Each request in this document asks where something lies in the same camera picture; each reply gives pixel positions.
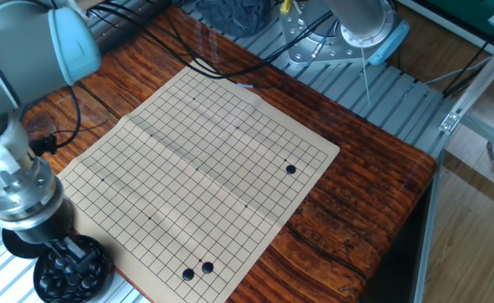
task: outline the metal mount plate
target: metal mount plate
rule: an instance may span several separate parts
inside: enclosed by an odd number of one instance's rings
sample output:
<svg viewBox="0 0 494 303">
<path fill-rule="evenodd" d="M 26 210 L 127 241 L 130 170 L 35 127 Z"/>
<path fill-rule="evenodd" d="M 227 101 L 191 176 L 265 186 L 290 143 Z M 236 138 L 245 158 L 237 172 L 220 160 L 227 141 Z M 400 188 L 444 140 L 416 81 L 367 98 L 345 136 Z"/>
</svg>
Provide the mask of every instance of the metal mount plate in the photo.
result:
<svg viewBox="0 0 494 303">
<path fill-rule="evenodd" d="M 395 14 L 390 5 L 383 2 L 384 6 L 388 6 L 387 23 L 392 24 L 390 30 L 385 32 L 385 38 L 388 37 L 401 22 L 401 18 Z M 280 23 L 282 24 L 282 32 L 287 43 L 290 43 L 301 31 L 308 26 L 308 22 L 321 17 L 325 12 L 329 11 L 329 7 L 322 0 L 310 0 L 307 3 L 299 5 L 299 12 L 294 5 L 288 13 L 280 12 Z M 323 38 L 323 32 L 327 32 L 330 26 L 335 24 L 336 18 L 330 18 L 320 25 L 318 30 L 309 37 L 301 40 L 295 46 L 288 50 L 289 61 L 297 66 L 305 66 L 312 59 L 312 53 Z M 379 40 L 375 45 L 364 47 L 364 59 L 368 60 L 381 46 Z M 337 24 L 336 30 L 331 30 L 327 37 L 327 42 L 321 49 L 317 58 L 311 64 L 327 64 L 327 63 L 355 63 L 361 62 L 363 56 L 360 47 L 350 45 L 343 36 L 342 25 Z"/>
</svg>

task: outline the wooden table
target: wooden table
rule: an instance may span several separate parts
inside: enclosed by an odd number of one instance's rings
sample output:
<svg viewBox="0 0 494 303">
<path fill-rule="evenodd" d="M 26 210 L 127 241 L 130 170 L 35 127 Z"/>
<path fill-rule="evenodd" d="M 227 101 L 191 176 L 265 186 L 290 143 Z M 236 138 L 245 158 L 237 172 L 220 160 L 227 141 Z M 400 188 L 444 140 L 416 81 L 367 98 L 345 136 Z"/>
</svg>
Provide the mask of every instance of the wooden table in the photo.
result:
<svg viewBox="0 0 494 303">
<path fill-rule="evenodd" d="M 185 41 L 223 72 L 260 62 L 226 37 L 190 18 L 180 8 L 166 14 Z M 156 22 L 172 31 L 166 19 Z M 158 29 L 149 29 L 179 54 L 184 49 Z M 113 115 L 102 127 L 84 131 L 55 156 L 46 156 L 56 173 L 110 130 L 125 114 L 149 98 L 184 66 L 140 35 L 129 38 L 103 58 L 103 67 L 82 80 Z M 265 68 L 236 78 L 260 85 L 289 81 Z M 426 153 L 399 141 L 301 82 L 257 89 L 268 103 L 306 125 L 341 151 L 231 295 L 230 302 L 356 302 L 406 218 L 429 185 L 437 163 Z M 82 125 L 106 118 L 106 109 L 75 87 L 82 105 Z M 27 115 L 35 124 L 72 130 L 72 102 L 65 90 L 53 93 Z M 59 141 L 68 137 L 61 134 Z"/>
</svg>

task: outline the light blue joint cap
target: light blue joint cap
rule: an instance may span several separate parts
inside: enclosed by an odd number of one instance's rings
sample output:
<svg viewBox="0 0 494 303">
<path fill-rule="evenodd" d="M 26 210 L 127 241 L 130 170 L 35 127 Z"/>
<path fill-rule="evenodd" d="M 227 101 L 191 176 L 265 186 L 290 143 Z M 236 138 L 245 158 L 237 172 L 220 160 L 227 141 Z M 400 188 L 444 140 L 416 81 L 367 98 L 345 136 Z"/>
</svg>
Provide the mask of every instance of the light blue joint cap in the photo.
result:
<svg viewBox="0 0 494 303">
<path fill-rule="evenodd" d="M 383 45 L 368 59 L 372 65 L 379 65 L 396 51 L 409 33 L 409 23 L 402 20 Z"/>
<path fill-rule="evenodd" d="M 48 12 L 50 34 L 61 73 L 69 85 L 101 67 L 101 53 L 84 19 L 71 8 Z"/>
</svg>

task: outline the wooden floor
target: wooden floor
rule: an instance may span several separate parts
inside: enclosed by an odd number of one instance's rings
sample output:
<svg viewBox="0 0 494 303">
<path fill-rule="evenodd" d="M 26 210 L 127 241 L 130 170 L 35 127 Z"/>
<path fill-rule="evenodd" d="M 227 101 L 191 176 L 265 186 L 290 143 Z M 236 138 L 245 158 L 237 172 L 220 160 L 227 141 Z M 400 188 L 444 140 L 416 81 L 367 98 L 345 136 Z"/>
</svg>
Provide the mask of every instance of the wooden floor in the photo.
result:
<svg viewBox="0 0 494 303">
<path fill-rule="evenodd" d="M 463 67 L 477 47 L 406 8 L 401 69 L 428 81 Z M 393 56 L 391 63 L 396 64 Z M 438 90 L 448 82 L 434 85 Z M 494 105 L 494 83 L 476 108 Z M 494 126 L 494 110 L 474 111 Z M 494 302 L 494 169 L 486 140 L 460 127 L 447 146 L 424 301 Z"/>
</svg>

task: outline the gray fabric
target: gray fabric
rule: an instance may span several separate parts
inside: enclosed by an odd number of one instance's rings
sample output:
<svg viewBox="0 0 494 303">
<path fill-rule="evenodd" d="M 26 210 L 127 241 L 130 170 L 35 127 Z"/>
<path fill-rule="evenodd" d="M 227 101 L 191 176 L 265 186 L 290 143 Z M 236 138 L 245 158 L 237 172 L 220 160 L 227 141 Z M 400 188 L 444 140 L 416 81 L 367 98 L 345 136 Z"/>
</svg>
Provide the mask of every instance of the gray fabric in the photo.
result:
<svg viewBox="0 0 494 303">
<path fill-rule="evenodd" d="M 237 38 L 264 29 L 270 19 L 270 0 L 198 0 L 196 9 L 211 26 Z"/>
</svg>

